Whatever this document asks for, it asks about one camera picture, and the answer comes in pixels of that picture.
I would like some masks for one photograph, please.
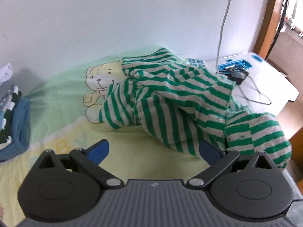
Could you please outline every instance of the wooden door frame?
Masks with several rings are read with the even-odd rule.
[[[303,128],[301,128],[296,134],[290,138],[292,145],[292,160],[296,163],[299,169],[303,169]]]
[[[267,2],[263,23],[253,50],[253,52],[263,59],[266,57],[275,37],[281,18],[283,1],[284,0],[268,0]]]

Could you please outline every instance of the gray cable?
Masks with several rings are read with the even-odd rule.
[[[250,80],[252,81],[253,85],[255,86],[256,91],[257,91],[260,95],[265,96],[265,97],[267,98],[267,100],[269,100],[269,103],[259,102],[259,101],[255,101],[255,100],[249,99],[249,98],[244,94],[244,92],[242,91],[240,85],[238,85],[238,88],[239,88],[239,90],[240,90],[242,96],[243,96],[246,100],[251,101],[251,102],[255,102],[255,103],[259,103],[259,104],[263,104],[263,105],[270,105],[270,104],[272,104],[272,101],[269,99],[269,97],[266,96],[265,94],[261,93],[261,91],[258,89],[258,87],[257,87],[255,81],[253,80],[253,78],[250,77],[249,75],[248,75],[248,77],[250,78]]]
[[[222,21],[222,25],[221,25],[220,39],[219,39],[217,58],[216,58],[216,73],[218,73],[218,70],[219,70],[218,69],[218,60],[219,60],[219,54],[220,54],[220,48],[221,48],[221,42],[222,42],[223,28],[224,28],[226,17],[227,17],[228,11],[229,11],[230,1],[231,0],[228,0],[226,11],[225,11],[225,15],[224,15],[224,18],[223,18],[223,21]]]

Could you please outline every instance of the white table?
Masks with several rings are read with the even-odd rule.
[[[272,104],[263,105],[259,103],[254,103],[246,100],[239,88],[235,86],[233,90],[233,97],[236,101],[240,102],[243,105],[249,105],[253,112],[256,113],[272,113],[277,116],[286,105],[286,103],[290,101],[295,101],[298,97],[299,92],[297,89],[275,68],[273,68],[269,63],[265,60],[262,62],[258,62],[252,56],[256,55],[255,53],[247,53],[240,54],[230,57],[225,57],[219,59],[219,65],[226,63],[228,59],[232,60],[241,60],[245,59],[249,63],[253,65],[253,68],[247,70],[249,72],[250,77],[252,77],[261,91],[261,93],[265,94],[270,98]],[[216,60],[212,60],[206,62],[209,71],[216,72]],[[268,103],[266,97],[260,95],[256,90],[249,78],[246,78],[241,83],[241,88],[246,95],[247,98],[251,100],[256,100],[260,102]]]

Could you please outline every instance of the metal screw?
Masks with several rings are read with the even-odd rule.
[[[110,178],[106,180],[106,184],[108,186],[120,186],[121,185],[121,180],[118,178]]]
[[[190,179],[189,184],[191,186],[202,186],[204,184],[204,180],[200,178],[192,178]]]

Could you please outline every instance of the teddy bear print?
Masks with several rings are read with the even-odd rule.
[[[83,105],[87,107],[86,118],[95,124],[100,123],[99,113],[111,84],[125,79],[121,69],[122,61],[90,67],[86,70],[85,83],[93,92],[83,96]]]

